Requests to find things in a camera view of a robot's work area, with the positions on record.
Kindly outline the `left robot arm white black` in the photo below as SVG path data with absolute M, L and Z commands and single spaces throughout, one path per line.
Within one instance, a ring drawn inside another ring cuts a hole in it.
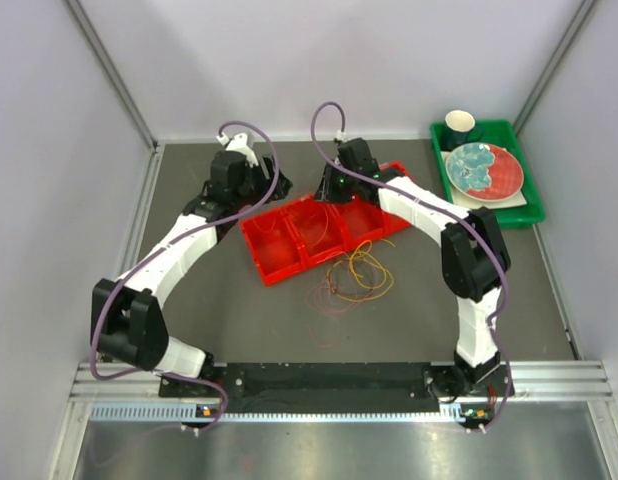
M 103 354 L 131 371 L 172 374 L 192 395 L 209 394 L 216 382 L 212 354 L 171 336 L 163 307 L 191 267 L 239 218 L 285 198 L 291 186 L 274 153 L 257 157 L 249 148 L 218 152 L 201 192 L 167 235 L 118 279 L 95 285 L 90 356 Z

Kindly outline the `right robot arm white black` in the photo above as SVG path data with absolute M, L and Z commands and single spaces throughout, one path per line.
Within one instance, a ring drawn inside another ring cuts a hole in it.
M 508 293 L 511 265 L 495 214 L 458 207 L 418 186 L 393 167 L 382 168 L 362 138 L 334 140 L 315 199 L 344 204 L 359 199 L 425 233 L 441 250 L 442 276 L 458 304 L 454 366 L 443 381 L 452 396 L 487 389 L 501 354 L 494 340 L 498 302 Z

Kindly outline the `red four-compartment bin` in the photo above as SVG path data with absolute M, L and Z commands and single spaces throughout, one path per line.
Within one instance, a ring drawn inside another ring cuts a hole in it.
M 357 197 L 329 204 L 308 194 L 239 226 L 261 281 L 269 287 L 350 253 L 365 241 L 400 232 L 409 223 Z

